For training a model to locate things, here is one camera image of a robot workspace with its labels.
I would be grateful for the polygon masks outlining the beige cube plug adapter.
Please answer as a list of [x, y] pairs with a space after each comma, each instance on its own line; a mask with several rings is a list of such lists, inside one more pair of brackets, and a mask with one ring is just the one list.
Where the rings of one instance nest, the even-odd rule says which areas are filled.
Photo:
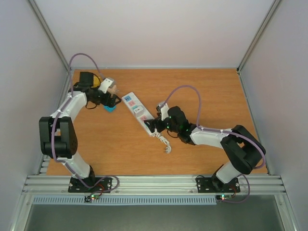
[[111, 94], [111, 95], [115, 95], [119, 92], [117, 85], [113, 84], [112, 86], [110, 86], [107, 91]]

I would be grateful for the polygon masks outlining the blue cube plug adapter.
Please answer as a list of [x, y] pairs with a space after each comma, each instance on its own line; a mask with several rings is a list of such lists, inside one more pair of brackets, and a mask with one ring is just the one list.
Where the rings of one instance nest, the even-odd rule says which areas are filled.
[[109, 107], [109, 106], [104, 106], [103, 107], [107, 112], [113, 112], [115, 109], [116, 109], [116, 106], [113, 106], [113, 107]]

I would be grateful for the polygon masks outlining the yellow cube plug adapter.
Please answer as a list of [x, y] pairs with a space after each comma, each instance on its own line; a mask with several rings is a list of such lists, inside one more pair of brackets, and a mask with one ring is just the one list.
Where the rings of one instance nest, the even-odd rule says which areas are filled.
[[101, 85], [101, 82], [101, 77], [97, 76], [96, 74], [93, 74], [93, 87], [98, 88]]

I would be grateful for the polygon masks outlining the white power strip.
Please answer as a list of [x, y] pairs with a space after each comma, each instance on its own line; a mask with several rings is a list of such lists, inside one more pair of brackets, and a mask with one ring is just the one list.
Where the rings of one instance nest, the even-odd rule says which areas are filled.
[[165, 152], [167, 154], [171, 153], [172, 148], [171, 148], [170, 142], [161, 133], [159, 133], [157, 129], [154, 129], [153, 132], [150, 131], [150, 129], [144, 123], [145, 120], [154, 119], [154, 117], [147, 110], [147, 108], [143, 105], [143, 103], [139, 100], [139, 98], [133, 92], [130, 92], [122, 97], [122, 102], [127, 106], [129, 111], [133, 114], [133, 116], [136, 118], [139, 124], [143, 127], [146, 133], [150, 137], [155, 137], [159, 139], [166, 146]]

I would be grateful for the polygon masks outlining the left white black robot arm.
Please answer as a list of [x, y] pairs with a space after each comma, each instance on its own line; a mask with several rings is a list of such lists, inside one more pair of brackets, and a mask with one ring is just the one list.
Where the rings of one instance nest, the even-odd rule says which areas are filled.
[[73, 122], [83, 107], [89, 103], [109, 108], [121, 102], [116, 95], [116, 82], [112, 78], [98, 78], [92, 72], [81, 72], [79, 81], [71, 85], [67, 97], [60, 107], [50, 116], [39, 120], [40, 148], [57, 163], [61, 163], [78, 180], [81, 188], [93, 191], [97, 180], [93, 168], [78, 153], [78, 140]]

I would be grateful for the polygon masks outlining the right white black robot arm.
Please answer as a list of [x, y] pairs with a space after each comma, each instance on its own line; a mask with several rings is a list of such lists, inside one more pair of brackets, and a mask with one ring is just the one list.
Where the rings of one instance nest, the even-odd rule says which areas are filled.
[[249, 175], [252, 170], [265, 165], [266, 150], [262, 144], [242, 125], [231, 129], [205, 128], [190, 123], [178, 107], [163, 107], [157, 117], [144, 121], [150, 132], [174, 132], [183, 143], [208, 145], [221, 148], [228, 162], [216, 170], [210, 178], [200, 182], [201, 188], [222, 193], [239, 175]]

